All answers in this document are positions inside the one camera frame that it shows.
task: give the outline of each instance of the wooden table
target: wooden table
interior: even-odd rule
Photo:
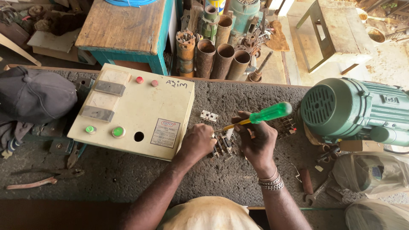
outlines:
[[[372,59],[375,48],[352,3],[317,0],[298,22],[297,29],[309,16],[324,57],[308,70],[309,73],[327,62],[355,63],[341,72],[344,75],[358,64]],[[319,34],[318,25],[324,31],[324,39]]]
[[[173,0],[156,0],[141,8],[95,0],[75,46],[91,51],[101,65],[115,65],[115,61],[148,63],[153,73],[168,75],[163,52],[172,6]]]

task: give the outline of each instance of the blue wire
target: blue wire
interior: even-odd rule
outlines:
[[[105,0],[109,4],[117,7],[137,7],[155,2],[156,0]]]

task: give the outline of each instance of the cream control panel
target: cream control panel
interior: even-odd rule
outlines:
[[[104,64],[68,137],[171,160],[194,101],[194,82]]]

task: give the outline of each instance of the wrench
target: wrench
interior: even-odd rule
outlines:
[[[314,194],[311,195],[306,195],[306,202],[312,201],[311,205],[315,204],[316,201],[316,197],[322,192],[322,190],[324,190],[324,188],[330,183],[332,182],[332,171],[328,174],[328,178],[324,181],[324,183],[322,183],[319,188],[314,192]]]

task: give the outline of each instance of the black cap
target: black cap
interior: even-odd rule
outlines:
[[[0,73],[0,122],[44,124],[77,102],[75,86],[61,75],[18,66]]]

